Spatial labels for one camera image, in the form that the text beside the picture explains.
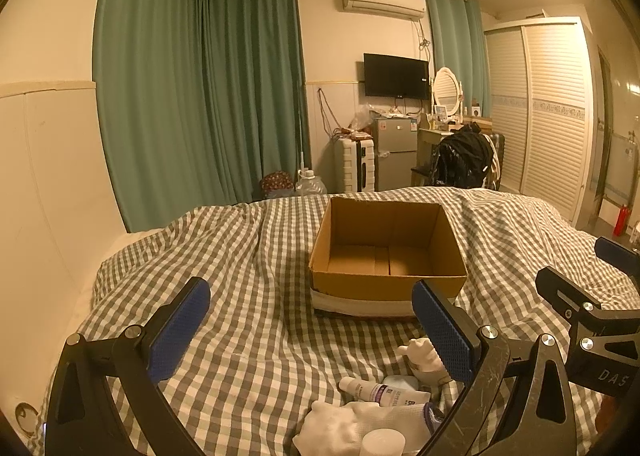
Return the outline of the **white purple label tube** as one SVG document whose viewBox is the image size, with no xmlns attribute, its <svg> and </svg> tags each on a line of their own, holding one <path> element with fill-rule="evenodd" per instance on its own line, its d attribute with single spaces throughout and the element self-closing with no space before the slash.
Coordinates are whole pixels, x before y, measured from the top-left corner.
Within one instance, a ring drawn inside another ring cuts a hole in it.
<svg viewBox="0 0 640 456">
<path fill-rule="evenodd" d="M 338 388 L 357 401 L 375 402 L 382 407 L 423 405 L 431 401 L 431 394 L 428 392 L 402 390 L 352 377 L 344 377 L 338 381 Z"/>
</svg>

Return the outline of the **white cylindrical bottle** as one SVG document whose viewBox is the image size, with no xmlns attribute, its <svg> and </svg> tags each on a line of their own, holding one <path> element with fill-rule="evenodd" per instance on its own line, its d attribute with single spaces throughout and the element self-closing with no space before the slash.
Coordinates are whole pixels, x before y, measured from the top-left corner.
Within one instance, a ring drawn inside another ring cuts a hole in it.
<svg viewBox="0 0 640 456">
<path fill-rule="evenodd" d="M 394 429 L 375 429 L 361 440 L 359 456 L 401 456 L 406 438 Z"/>
</svg>

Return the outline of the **white glove cloth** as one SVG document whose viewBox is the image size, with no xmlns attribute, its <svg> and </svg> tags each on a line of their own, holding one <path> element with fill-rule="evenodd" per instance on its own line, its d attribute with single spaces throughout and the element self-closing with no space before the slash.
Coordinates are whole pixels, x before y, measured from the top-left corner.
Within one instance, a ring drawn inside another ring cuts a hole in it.
<svg viewBox="0 0 640 456">
<path fill-rule="evenodd" d="M 433 404 L 382 407 L 375 402 L 311 405 L 293 444 L 302 455 L 359 455 L 362 438 L 375 429 L 394 429 L 406 438 L 403 455 L 415 455 L 436 433 L 445 415 Z"/>
</svg>

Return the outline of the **blue cloud tissue pack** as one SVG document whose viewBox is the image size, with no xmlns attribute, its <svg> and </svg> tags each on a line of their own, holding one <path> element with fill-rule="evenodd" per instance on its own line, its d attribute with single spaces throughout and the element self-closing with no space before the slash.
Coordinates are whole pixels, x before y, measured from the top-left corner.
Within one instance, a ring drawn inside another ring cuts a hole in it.
<svg viewBox="0 0 640 456">
<path fill-rule="evenodd" d="M 419 391 L 420 382 L 415 376 L 410 375 L 390 375 L 383 379 L 383 384 L 387 387 L 401 391 Z"/>
</svg>

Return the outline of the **red fire extinguisher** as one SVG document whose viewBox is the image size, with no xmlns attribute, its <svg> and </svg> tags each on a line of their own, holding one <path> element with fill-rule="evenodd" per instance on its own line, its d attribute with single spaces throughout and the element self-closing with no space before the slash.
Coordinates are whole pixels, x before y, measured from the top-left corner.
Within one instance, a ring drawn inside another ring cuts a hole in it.
<svg viewBox="0 0 640 456">
<path fill-rule="evenodd" d="M 625 234 L 627 222 L 630 216 L 630 208 L 628 205 L 622 205 L 620 212 L 617 214 L 616 222 L 613 229 L 613 236 L 620 237 Z"/>
</svg>

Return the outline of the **black clothes pile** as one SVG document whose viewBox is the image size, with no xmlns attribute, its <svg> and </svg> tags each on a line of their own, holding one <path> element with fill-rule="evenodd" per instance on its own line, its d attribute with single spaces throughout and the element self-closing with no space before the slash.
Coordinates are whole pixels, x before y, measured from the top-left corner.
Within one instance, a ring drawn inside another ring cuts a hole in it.
<svg viewBox="0 0 640 456">
<path fill-rule="evenodd" d="M 480 126 L 472 122 L 442 138 L 436 146 L 431 182 L 456 188 L 483 187 L 494 162 L 494 148 Z"/>
</svg>

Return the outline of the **white louvered wardrobe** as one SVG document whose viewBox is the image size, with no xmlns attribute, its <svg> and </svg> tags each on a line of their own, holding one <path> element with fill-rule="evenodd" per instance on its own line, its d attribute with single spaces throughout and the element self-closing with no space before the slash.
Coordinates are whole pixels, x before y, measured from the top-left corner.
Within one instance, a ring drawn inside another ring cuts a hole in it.
<svg viewBox="0 0 640 456">
<path fill-rule="evenodd" d="M 510 21 L 485 32 L 490 119 L 504 137 L 501 186 L 577 225 L 593 147 L 588 32 L 578 17 Z"/>
</svg>

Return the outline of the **brown cardboard box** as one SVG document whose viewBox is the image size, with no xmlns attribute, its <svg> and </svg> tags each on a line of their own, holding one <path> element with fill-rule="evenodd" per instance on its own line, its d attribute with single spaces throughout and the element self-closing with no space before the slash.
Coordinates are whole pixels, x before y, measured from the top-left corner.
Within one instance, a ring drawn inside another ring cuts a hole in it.
<svg viewBox="0 0 640 456">
<path fill-rule="evenodd" d="M 333 197 L 309 259 L 311 288 L 334 298 L 408 301 L 425 279 L 457 297 L 468 272 L 439 203 Z"/>
</svg>

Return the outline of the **white dressing table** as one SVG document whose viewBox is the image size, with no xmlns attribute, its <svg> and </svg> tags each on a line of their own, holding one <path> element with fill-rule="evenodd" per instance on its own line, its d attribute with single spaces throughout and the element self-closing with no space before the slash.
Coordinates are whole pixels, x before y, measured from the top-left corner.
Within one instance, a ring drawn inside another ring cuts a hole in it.
<svg viewBox="0 0 640 456">
<path fill-rule="evenodd" d="M 457 134 L 457 131 L 419 131 L 418 164 L 411 169 L 414 185 L 464 187 L 463 163 L 460 153 L 454 150 Z"/>
</svg>

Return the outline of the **oval white vanity mirror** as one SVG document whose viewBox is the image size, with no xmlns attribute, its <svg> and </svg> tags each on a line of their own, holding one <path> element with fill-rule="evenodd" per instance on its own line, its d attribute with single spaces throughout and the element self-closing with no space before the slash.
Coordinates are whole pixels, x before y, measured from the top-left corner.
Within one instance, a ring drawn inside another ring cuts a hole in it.
<svg viewBox="0 0 640 456">
<path fill-rule="evenodd" d="M 457 75 L 448 67 L 439 68 L 432 83 L 436 117 L 440 121 L 452 121 L 460 111 L 462 97 L 462 86 Z"/>
</svg>

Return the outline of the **silver mini fridge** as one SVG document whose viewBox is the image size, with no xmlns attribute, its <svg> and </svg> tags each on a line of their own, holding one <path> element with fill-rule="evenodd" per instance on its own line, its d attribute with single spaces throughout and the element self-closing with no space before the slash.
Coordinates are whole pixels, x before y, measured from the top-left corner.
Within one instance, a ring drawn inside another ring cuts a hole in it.
<svg viewBox="0 0 640 456">
<path fill-rule="evenodd" d="M 376 118 L 373 124 L 373 140 L 376 190 L 409 187 L 418 154 L 416 119 Z"/>
</svg>

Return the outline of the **white hard suitcase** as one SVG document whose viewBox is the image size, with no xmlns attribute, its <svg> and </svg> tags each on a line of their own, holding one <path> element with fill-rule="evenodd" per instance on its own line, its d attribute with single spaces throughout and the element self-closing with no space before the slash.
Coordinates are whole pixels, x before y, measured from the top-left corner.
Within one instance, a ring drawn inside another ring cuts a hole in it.
<svg viewBox="0 0 640 456">
<path fill-rule="evenodd" d="M 334 142 L 335 188 L 338 193 L 375 190 L 375 154 L 372 139 L 349 137 Z"/>
</svg>

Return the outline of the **dark patterned bag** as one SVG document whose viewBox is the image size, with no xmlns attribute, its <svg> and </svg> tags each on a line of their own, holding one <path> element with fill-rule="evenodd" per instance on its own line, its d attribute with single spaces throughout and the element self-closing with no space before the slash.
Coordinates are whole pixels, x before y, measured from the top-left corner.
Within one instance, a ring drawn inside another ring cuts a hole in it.
<svg viewBox="0 0 640 456">
<path fill-rule="evenodd" d="M 265 199 L 291 197 L 295 194 L 293 179 L 285 171 L 267 174 L 260 180 L 259 187 Z"/>
</svg>

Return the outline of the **narrow green window curtain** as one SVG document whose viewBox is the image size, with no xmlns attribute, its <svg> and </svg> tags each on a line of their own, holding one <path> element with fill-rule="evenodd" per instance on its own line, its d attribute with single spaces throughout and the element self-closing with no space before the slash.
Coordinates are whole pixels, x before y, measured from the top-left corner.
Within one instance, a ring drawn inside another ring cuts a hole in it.
<svg viewBox="0 0 640 456">
<path fill-rule="evenodd" d="M 489 67 L 478 0 L 426 0 L 435 70 L 447 67 L 462 83 L 468 107 L 475 101 L 490 116 Z"/>
</svg>

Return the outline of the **clear water jug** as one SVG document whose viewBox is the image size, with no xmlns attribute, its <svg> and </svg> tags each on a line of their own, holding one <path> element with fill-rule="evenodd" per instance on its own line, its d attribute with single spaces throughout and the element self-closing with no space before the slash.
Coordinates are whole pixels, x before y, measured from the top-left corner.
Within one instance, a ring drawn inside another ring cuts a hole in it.
<svg viewBox="0 0 640 456">
<path fill-rule="evenodd" d="M 326 195 L 328 190 L 322 179 L 314 171 L 303 168 L 298 171 L 298 179 L 295 184 L 295 194 L 297 196 Z"/>
</svg>

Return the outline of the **large green curtain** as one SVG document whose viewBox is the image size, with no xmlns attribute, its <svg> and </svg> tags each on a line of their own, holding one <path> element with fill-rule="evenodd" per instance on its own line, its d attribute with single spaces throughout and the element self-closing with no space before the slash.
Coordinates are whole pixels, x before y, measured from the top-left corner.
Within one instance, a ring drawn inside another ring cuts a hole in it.
<svg viewBox="0 0 640 456">
<path fill-rule="evenodd" d="M 98 0 L 92 73 L 128 231 L 309 163 L 298 0 Z"/>
</svg>

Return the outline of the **black wall television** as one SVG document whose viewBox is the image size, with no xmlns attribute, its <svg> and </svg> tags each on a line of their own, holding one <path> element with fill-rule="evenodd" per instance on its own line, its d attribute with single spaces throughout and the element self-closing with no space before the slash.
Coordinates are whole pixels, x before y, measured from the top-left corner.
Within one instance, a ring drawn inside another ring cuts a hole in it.
<svg viewBox="0 0 640 456">
<path fill-rule="evenodd" d="M 428 62 L 399 56 L 363 55 L 364 93 L 370 97 L 427 100 Z"/>
</svg>

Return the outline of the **white wall air conditioner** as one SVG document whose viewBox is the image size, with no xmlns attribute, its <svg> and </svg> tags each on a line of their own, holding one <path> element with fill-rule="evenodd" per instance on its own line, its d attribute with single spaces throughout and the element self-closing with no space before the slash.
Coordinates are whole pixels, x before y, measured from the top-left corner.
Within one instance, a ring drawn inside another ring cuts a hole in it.
<svg viewBox="0 0 640 456">
<path fill-rule="evenodd" d="M 373 12 L 412 20 L 422 19 L 426 14 L 425 0 L 342 0 L 348 12 Z"/>
</svg>

